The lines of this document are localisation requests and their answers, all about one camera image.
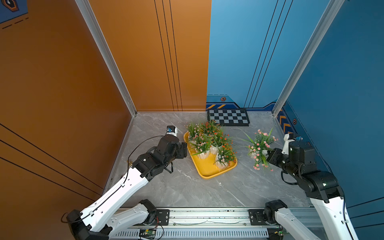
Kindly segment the potted plant pink flowers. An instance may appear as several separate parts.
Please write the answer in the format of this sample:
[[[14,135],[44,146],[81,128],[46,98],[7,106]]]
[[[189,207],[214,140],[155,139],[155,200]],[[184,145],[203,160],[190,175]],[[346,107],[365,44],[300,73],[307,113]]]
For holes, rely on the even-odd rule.
[[[255,133],[255,137],[252,139],[247,133],[244,132],[247,137],[244,141],[248,143],[246,146],[248,152],[247,155],[255,161],[254,169],[260,171],[262,168],[269,171],[273,171],[269,167],[267,158],[269,156],[268,151],[272,151],[271,145],[277,142],[275,136],[272,135],[273,128],[269,132],[263,132],[260,129]]]

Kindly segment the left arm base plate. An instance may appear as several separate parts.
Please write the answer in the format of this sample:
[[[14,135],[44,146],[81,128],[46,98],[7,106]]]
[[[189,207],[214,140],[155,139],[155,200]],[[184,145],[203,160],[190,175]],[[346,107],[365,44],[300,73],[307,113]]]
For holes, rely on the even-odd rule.
[[[160,225],[168,226],[169,225],[169,220],[170,220],[170,210],[169,209],[157,209],[156,211],[156,216],[154,220],[151,223],[151,226],[155,226],[158,223]]]

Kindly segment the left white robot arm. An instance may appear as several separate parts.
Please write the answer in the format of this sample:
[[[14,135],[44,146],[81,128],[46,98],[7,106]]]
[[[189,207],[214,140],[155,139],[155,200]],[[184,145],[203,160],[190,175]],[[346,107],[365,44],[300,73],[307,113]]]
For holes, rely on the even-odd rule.
[[[108,240],[123,229],[150,225],[156,221],[157,208],[142,200],[136,206],[118,213],[118,209],[139,189],[161,174],[175,159],[188,155],[188,145],[172,134],[163,136],[156,147],[138,156],[127,173],[104,195],[87,208],[73,210],[66,223],[76,240]]]

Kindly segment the yellow plastic tray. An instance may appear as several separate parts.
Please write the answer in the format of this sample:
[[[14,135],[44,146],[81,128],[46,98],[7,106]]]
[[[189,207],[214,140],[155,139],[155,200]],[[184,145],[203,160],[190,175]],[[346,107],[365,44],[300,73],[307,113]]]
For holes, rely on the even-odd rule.
[[[215,164],[216,155],[209,154],[209,156],[205,159],[198,158],[198,155],[195,150],[193,150],[192,145],[188,141],[189,133],[186,132],[184,134],[184,141],[188,144],[188,151],[192,158],[192,161],[199,173],[199,175],[205,179],[212,179],[217,177],[223,173],[226,173],[232,169],[234,169],[238,162],[235,160],[234,162],[229,163],[229,165],[225,169],[220,169]]]

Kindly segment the potted plant red flowers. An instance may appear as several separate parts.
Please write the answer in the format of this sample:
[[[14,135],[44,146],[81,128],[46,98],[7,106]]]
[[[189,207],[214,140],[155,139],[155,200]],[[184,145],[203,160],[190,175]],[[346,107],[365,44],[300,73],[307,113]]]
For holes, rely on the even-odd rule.
[[[196,139],[200,135],[200,125],[196,123],[190,123],[187,125],[187,131],[189,133],[188,141],[190,143],[195,143]]]

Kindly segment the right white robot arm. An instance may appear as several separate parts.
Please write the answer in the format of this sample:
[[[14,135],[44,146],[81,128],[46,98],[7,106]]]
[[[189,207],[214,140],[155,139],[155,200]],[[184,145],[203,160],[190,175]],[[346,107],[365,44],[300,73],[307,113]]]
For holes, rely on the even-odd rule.
[[[267,161],[296,180],[315,207],[328,239],[356,240],[339,181],[332,173],[318,170],[315,155],[308,143],[289,140],[283,149],[269,150]],[[269,224],[281,225],[296,240],[318,239],[280,200],[266,203],[265,218]]]

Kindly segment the potted plant orange flowers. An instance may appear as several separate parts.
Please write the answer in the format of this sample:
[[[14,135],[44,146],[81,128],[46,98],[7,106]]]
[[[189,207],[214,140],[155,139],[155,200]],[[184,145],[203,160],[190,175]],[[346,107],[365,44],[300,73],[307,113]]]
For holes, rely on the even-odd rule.
[[[191,145],[191,149],[194,151],[192,156],[196,156],[204,160],[210,155],[213,141],[212,137],[206,134],[199,134],[198,136],[193,137],[189,144]]]

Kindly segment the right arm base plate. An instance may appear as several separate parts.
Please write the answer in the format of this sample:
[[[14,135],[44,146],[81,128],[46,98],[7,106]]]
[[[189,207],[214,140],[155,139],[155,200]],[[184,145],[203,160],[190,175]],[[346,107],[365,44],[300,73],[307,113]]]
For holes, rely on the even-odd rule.
[[[249,218],[252,226],[266,226],[268,222],[265,217],[264,209],[249,209]]]

